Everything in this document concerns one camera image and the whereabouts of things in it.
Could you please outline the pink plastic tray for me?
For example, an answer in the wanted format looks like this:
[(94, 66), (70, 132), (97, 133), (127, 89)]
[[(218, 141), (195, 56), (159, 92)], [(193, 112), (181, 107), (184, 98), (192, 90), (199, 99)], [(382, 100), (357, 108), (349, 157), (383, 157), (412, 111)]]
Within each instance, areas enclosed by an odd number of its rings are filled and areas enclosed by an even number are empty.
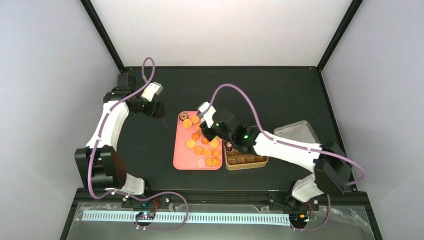
[[(223, 164), (223, 142), (220, 138), (220, 146), (212, 148), (209, 141), (204, 138), (200, 129), (200, 118), (196, 111), (182, 111), (188, 113), (189, 118), (181, 121), (177, 117), (177, 127), (174, 144), (173, 166), (177, 170), (218, 170)], [(220, 166), (203, 167), (197, 166), (198, 159), (218, 158)]]

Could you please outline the gold cookie tin box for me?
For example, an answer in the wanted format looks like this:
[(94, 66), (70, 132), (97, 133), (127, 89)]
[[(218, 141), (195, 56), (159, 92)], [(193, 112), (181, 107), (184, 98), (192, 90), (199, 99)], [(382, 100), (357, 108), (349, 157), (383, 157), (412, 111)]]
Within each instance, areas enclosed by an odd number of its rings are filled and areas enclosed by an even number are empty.
[(269, 161), (268, 156), (241, 153), (233, 146), (226, 147), (228, 141), (223, 140), (223, 159), (225, 166), (230, 171), (246, 170), (265, 167)]

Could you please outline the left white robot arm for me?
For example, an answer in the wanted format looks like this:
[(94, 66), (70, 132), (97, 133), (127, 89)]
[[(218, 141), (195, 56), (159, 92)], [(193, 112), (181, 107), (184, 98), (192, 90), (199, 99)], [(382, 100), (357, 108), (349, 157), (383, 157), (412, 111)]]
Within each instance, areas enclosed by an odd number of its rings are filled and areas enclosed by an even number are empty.
[(130, 113), (142, 113), (151, 118), (165, 117), (163, 103), (154, 100), (163, 86), (151, 80), (137, 87), (138, 81), (129, 73), (117, 77), (117, 85), (103, 97), (100, 120), (85, 147), (78, 148), (74, 160), (83, 185), (94, 199), (101, 199), (95, 190), (106, 194), (124, 194), (127, 197), (148, 196), (150, 185), (128, 173), (117, 153), (119, 136)]

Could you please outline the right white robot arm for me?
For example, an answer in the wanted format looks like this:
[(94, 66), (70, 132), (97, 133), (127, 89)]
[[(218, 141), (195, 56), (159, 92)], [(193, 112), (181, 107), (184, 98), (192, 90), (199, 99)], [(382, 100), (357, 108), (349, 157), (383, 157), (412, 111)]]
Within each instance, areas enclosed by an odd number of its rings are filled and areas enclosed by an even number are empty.
[(284, 196), (290, 209), (299, 209), (317, 196), (342, 196), (348, 186), (351, 166), (323, 144), (290, 140), (260, 131), (257, 125), (242, 125), (230, 112), (199, 109), (197, 116), (209, 141), (220, 138), (240, 153), (271, 157), (308, 170), (309, 175), (293, 182)]

